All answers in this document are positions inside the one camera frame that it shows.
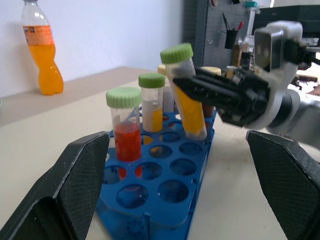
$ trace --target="red liquid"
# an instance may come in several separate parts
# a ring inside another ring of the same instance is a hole
[[[140,126],[134,122],[121,123],[114,130],[116,157],[119,161],[133,162],[141,157]],[[126,177],[126,170],[120,168],[120,178]],[[135,170],[135,174],[142,175],[142,167]]]

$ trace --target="black pegboard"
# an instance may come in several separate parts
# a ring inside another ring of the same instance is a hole
[[[217,6],[209,4],[207,12],[206,32],[204,41],[203,65],[225,68],[231,64],[232,50],[225,49],[226,27],[223,20],[226,16],[230,28],[238,29],[244,21],[239,37],[244,40],[249,23],[250,12],[242,4],[232,4],[231,0],[219,0]]]
[[[194,50],[193,62],[197,67],[212,66],[225,68],[231,64],[232,50],[225,49],[226,27],[223,13],[231,28],[244,25],[237,36],[245,38],[250,12],[242,4],[232,0],[218,0],[217,6],[211,0],[185,0],[183,11],[182,41],[191,43]]]

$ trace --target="white wall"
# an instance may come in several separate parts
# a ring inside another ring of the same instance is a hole
[[[39,0],[64,81],[118,66],[155,70],[181,42],[183,0]],[[24,2],[0,3],[0,97],[34,89],[38,70],[21,27]]]
[[[260,7],[270,8],[272,0],[255,0]]]
[[[320,5],[320,0],[274,0],[273,7],[291,5]]]

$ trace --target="bottle cap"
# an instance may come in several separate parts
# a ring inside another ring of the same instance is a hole
[[[166,65],[164,65],[164,64],[160,64],[159,66],[158,66],[158,74],[163,74],[163,75],[167,75],[167,72],[166,72]]]
[[[139,76],[139,86],[146,89],[158,89],[165,86],[166,77],[160,73],[146,73]]]
[[[188,60],[194,55],[190,43],[182,43],[174,47],[167,48],[160,53],[163,64],[175,64]]]
[[[207,70],[215,75],[221,76],[221,69],[214,66],[202,66],[201,69]]]
[[[114,109],[135,108],[142,102],[141,91],[129,86],[113,88],[105,96],[106,104]]]

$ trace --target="yellow liquid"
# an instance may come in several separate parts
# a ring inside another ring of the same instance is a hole
[[[186,132],[197,136],[205,126],[201,102],[192,100],[178,87],[176,88],[176,92],[182,108],[183,128]]]
[[[163,111],[162,109],[160,110],[156,110],[153,112],[152,114],[152,122],[153,122],[153,131],[154,132],[160,132],[162,130],[163,127]],[[143,143],[144,145],[148,145],[153,141],[153,139],[149,136],[144,136],[143,137]],[[150,150],[151,152],[155,152],[158,150],[158,147],[154,147],[152,150]]]
[[[153,131],[160,132],[162,130],[162,109],[156,110],[152,114]]]
[[[31,45],[29,51],[39,68],[38,82],[44,95],[60,94],[64,90],[64,80],[54,61],[55,45]]]

